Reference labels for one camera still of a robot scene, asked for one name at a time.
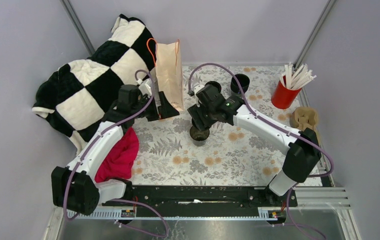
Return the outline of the black coffee cup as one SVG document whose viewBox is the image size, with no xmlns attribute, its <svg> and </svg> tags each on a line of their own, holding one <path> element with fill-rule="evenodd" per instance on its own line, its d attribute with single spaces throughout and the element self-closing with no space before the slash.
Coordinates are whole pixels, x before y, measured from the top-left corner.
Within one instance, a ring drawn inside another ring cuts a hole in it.
<svg viewBox="0 0 380 240">
<path fill-rule="evenodd" d="M 192 143 L 195 146 L 200 147 L 206 143 L 208 137 L 210 136 L 210 130 L 199 130 L 195 126 L 192 126 L 189 130 L 189 136 L 191 138 Z"/>
</svg>

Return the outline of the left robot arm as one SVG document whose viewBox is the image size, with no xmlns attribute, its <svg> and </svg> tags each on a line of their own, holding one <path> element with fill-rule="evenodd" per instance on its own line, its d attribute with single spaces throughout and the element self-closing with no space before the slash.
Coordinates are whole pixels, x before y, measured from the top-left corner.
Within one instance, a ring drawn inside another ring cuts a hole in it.
<svg viewBox="0 0 380 240">
<path fill-rule="evenodd" d="M 136 118 L 149 122 L 178 116 L 180 113 L 158 93 L 157 106 L 149 87 L 125 84 L 104 114 L 95 134 L 84 149 L 66 167 L 55 167 L 51 173 L 52 201 L 55 206 L 88 216 L 100 204 L 116 200 L 126 206 L 133 200 L 130 181 L 114 177 L 96 181 L 104 159 L 133 126 Z"/>
</svg>

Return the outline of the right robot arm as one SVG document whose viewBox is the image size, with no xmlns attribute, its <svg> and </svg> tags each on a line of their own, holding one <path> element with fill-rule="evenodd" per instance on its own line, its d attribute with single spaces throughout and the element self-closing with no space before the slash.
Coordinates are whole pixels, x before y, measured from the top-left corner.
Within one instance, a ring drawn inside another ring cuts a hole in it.
<svg viewBox="0 0 380 240">
<path fill-rule="evenodd" d="M 199 131 L 206 131 L 217 122 L 226 123 L 269 141 L 285 155 L 281 170 L 264 193 L 271 206 L 279 205 L 294 185 L 305 182 L 322 157 L 317 135 L 311 129 L 300 131 L 281 124 L 253 110 L 240 96 L 225 98 L 211 84 L 198 84 L 189 94 L 197 99 L 187 111 Z"/>
</svg>

